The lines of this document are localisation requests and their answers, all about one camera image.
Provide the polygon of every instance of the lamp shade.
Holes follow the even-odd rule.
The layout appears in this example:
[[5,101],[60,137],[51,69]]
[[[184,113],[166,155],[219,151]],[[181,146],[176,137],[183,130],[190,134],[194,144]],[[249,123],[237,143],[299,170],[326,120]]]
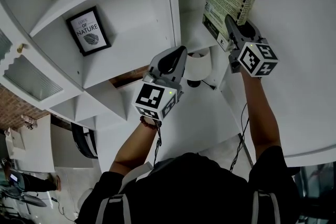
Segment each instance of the lamp shade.
[[183,77],[191,81],[199,81],[210,75],[212,70],[209,48],[188,54]]

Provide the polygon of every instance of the book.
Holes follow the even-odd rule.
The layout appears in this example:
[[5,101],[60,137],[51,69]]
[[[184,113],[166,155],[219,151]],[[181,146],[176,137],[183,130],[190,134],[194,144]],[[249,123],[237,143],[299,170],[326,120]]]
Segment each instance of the book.
[[206,0],[202,22],[225,50],[233,49],[225,26],[225,16],[230,14],[237,25],[244,25],[255,0]]

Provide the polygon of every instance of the black cable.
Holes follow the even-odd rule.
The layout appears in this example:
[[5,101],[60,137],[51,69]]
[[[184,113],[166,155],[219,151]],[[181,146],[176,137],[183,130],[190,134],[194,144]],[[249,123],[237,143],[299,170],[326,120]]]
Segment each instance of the black cable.
[[[243,108],[242,113],[240,115],[240,124],[242,126],[241,129],[243,129],[243,113],[244,113],[244,110],[245,110],[246,106],[247,106],[247,103],[244,105],[244,108]],[[239,152],[244,147],[244,144],[245,144],[245,131],[246,131],[246,128],[247,128],[247,125],[248,125],[249,121],[250,121],[250,119],[248,118],[247,122],[246,122],[246,125],[245,125],[245,128],[243,130],[243,134],[242,134],[242,136],[240,138],[239,145],[237,147],[237,154],[236,154],[236,156],[234,157],[234,159],[233,159],[233,161],[231,163],[231,166],[230,166],[230,172],[231,173],[233,171],[233,168],[234,168],[235,164],[237,163]]]
[[159,152],[159,147],[162,145],[162,140],[161,140],[161,130],[160,130],[160,127],[157,125],[157,133],[159,135],[159,138],[156,142],[156,149],[155,149],[155,157],[154,157],[154,165],[155,166],[155,163],[156,163],[156,157],[158,156],[158,152]]
[[59,211],[59,213],[60,213],[62,216],[64,216],[67,220],[69,220],[69,221],[75,223],[74,220],[71,220],[71,219],[67,218],[67,216],[64,214],[64,207],[62,207],[62,211],[63,211],[63,213],[61,212],[61,210],[59,209],[60,203],[59,203],[59,201],[58,201],[57,199],[55,199],[55,198],[52,197],[51,200],[54,201],[54,202],[56,202],[56,203],[58,203],[58,211]]
[[215,90],[216,89],[216,86],[212,86],[212,85],[210,85],[210,84],[208,84],[208,83],[206,83],[203,79],[202,79],[202,81],[205,83],[205,84],[207,84],[211,89],[213,89],[213,90]]

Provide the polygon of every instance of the black t-shirt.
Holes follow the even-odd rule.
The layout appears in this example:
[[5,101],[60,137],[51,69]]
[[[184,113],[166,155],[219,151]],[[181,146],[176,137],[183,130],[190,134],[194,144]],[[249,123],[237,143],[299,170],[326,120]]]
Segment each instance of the black t-shirt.
[[[251,223],[253,193],[259,189],[276,195],[281,223],[295,223],[299,217],[298,191],[279,146],[262,153],[249,182],[193,153],[159,167],[125,189],[132,223]],[[76,223],[95,223],[101,201],[118,193],[122,179],[118,173],[103,173]],[[274,222],[272,203],[261,201],[259,208],[258,223]],[[123,223],[122,215],[121,203],[106,208],[103,223]]]

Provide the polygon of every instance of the backpack strap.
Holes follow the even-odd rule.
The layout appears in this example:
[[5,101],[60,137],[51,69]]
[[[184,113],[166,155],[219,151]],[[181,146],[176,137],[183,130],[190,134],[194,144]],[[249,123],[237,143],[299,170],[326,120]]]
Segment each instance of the backpack strap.
[[131,224],[131,212],[130,212],[130,205],[128,203],[128,199],[126,194],[121,194],[121,192],[124,190],[125,186],[137,179],[139,176],[142,176],[148,172],[150,172],[153,169],[153,166],[147,162],[143,165],[138,166],[137,168],[130,171],[127,175],[124,176],[121,187],[119,189],[118,194],[113,195],[112,197],[106,198],[100,203],[100,207],[98,210],[97,218],[96,218],[96,224],[102,224],[104,219],[104,212],[106,209],[107,204],[111,204],[114,202],[122,202],[122,208],[123,208],[123,216],[124,216],[124,223],[125,224]]
[[274,219],[275,224],[280,224],[280,210],[278,205],[277,197],[274,193],[266,194],[262,190],[255,191],[253,193],[253,205],[252,205],[252,218],[251,218],[251,224],[257,224],[258,223],[258,214],[259,214],[259,196],[269,196],[273,203],[274,208]]

